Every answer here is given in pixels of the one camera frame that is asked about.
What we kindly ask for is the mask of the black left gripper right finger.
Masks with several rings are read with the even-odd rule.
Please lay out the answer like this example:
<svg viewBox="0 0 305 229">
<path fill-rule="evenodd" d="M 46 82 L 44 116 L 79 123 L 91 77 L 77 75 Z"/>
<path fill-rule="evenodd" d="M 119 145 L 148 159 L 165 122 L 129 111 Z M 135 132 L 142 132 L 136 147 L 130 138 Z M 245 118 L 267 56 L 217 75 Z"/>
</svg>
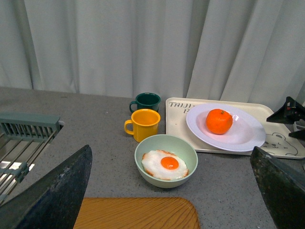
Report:
<svg viewBox="0 0 305 229">
<path fill-rule="evenodd" d="M 250 163 L 275 226 L 278 229 L 305 227 L 305 174 L 254 147 Z"/>
</svg>

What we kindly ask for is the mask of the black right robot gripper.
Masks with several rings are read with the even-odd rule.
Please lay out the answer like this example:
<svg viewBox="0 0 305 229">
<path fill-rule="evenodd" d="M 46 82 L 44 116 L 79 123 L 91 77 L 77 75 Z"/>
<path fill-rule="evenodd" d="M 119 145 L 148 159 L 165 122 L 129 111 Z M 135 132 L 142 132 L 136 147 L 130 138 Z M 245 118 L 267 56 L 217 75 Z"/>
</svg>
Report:
<svg viewBox="0 0 305 229">
<path fill-rule="evenodd" d="M 266 121 L 280 124 L 294 124 L 305 119 L 305 108 L 292 97 L 288 96 L 284 105 L 267 117 Z"/>
</svg>

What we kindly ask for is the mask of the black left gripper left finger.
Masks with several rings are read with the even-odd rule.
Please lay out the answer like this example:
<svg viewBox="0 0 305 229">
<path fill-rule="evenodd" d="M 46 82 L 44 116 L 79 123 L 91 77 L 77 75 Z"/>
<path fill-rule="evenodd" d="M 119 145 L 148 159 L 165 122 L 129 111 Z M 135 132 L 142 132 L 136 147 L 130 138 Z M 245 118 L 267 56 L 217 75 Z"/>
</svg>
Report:
<svg viewBox="0 0 305 229">
<path fill-rule="evenodd" d="M 72 229 L 92 166 L 85 145 L 0 208 L 2 229 Z"/>
</svg>

